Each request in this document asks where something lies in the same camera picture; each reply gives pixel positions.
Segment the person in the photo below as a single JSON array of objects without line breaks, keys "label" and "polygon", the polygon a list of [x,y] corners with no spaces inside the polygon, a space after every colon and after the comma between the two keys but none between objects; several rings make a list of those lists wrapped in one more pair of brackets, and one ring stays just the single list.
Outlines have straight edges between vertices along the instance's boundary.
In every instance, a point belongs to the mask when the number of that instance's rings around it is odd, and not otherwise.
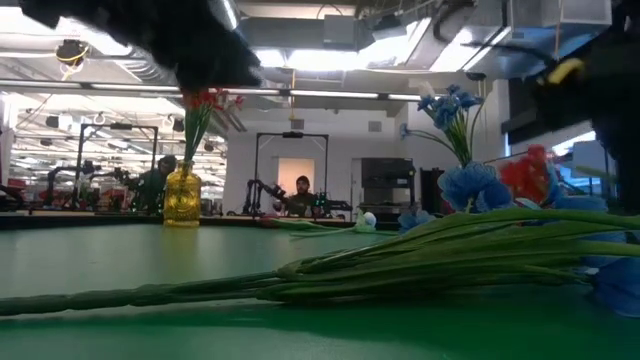
[{"label": "person", "polygon": [[311,216],[311,208],[315,198],[313,194],[309,192],[310,186],[309,178],[304,175],[296,180],[296,190],[298,193],[290,196],[286,204],[289,215],[297,215],[299,217]]},{"label": "person", "polygon": [[145,199],[140,209],[150,208],[151,212],[157,210],[158,198],[164,192],[167,183],[167,176],[175,171],[177,159],[173,155],[167,155],[158,160],[158,167],[149,170],[140,176],[139,189],[140,198]]}]

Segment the green table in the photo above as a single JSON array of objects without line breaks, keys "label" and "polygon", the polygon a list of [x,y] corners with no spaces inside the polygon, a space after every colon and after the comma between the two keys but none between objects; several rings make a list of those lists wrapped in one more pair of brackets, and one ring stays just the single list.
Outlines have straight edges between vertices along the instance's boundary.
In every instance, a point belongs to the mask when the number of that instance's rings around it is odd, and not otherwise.
[{"label": "green table", "polygon": [[[261,272],[380,241],[292,240],[242,227],[0,231],[0,296]],[[640,321],[576,289],[513,288],[428,304],[292,308],[253,301],[0,320],[0,359],[638,359]]]}]

